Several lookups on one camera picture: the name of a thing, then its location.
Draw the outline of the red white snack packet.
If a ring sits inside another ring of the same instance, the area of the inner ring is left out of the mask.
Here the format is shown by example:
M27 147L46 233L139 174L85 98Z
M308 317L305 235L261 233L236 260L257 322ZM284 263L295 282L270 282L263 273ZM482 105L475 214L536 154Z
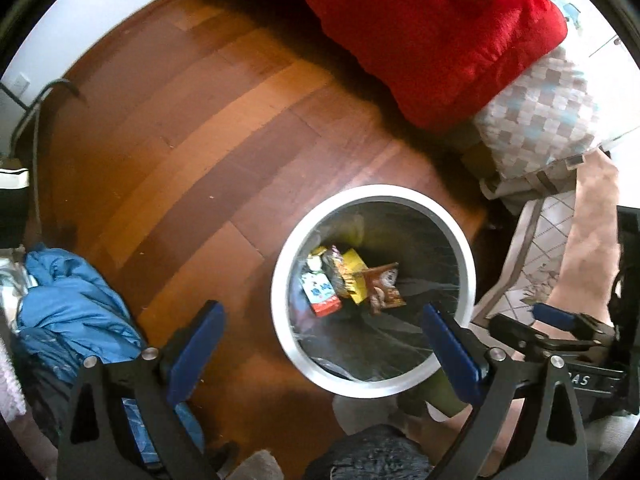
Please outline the red white snack packet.
M311 310L318 318L323 318L341 309L341 299L324 273L322 260L318 255L307 257L303 273L300 276L300 284L303 286Z

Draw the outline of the yellow snack wrapper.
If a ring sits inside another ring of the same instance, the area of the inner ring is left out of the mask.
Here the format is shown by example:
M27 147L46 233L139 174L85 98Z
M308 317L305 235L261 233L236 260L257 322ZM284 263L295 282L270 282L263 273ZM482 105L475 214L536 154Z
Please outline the yellow snack wrapper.
M321 256L322 269L337 296L362 304L367 299L367 285L363 272L367 265L354 248L340 252L335 245L326 248Z

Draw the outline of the red fleece blanket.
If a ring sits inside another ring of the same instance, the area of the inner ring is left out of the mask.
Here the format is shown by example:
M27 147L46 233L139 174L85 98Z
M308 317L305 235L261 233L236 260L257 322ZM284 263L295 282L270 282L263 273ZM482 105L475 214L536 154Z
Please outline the red fleece blanket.
M416 127L443 133L556 48L551 0L305 0L323 32L390 89Z

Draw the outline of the blue crumpled garment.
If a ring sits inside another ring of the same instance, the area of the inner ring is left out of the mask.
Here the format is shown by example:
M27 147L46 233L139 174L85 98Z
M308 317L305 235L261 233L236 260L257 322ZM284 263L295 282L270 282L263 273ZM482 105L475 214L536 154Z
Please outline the blue crumpled garment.
M78 255L40 245L26 255L27 289L12 326L18 380L40 431L58 445L85 359L131 361L146 347L126 304Z

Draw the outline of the pink beige mattress cover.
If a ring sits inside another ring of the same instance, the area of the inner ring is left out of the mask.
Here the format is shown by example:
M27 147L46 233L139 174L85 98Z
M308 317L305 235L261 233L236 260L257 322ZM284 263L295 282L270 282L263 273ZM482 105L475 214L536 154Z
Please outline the pink beige mattress cover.
M575 214L559 279L549 296L553 307L608 325L608 302L620 264L617 178L617 168L601 151L588 154L578 166Z

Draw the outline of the dark fuzzy slipper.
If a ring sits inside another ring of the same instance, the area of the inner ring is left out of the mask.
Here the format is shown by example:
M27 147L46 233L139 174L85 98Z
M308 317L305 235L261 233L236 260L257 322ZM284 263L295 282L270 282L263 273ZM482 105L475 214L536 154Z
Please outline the dark fuzzy slipper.
M303 479L426 479L432 470L420 445L393 426L376 425L335 441Z

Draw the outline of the white round trash bin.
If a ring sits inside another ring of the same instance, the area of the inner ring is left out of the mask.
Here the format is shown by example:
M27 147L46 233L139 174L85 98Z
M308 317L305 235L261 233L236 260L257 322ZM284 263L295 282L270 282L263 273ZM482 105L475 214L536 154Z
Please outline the white round trash bin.
M271 319L310 382L346 398L385 398L439 370L424 307L467 326L475 291L470 245L442 205L411 188L363 185L315 206L288 236Z

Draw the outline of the brown snack wrapper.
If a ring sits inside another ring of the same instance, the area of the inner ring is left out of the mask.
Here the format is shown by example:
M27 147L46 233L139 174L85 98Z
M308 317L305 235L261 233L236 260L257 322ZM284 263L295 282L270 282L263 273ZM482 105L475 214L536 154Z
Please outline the brown snack wrapper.
M367 287L367 300L372 314L380 314L385 310L400 308L406 304L396 287L398 270L399 263L393 262L361 272Z

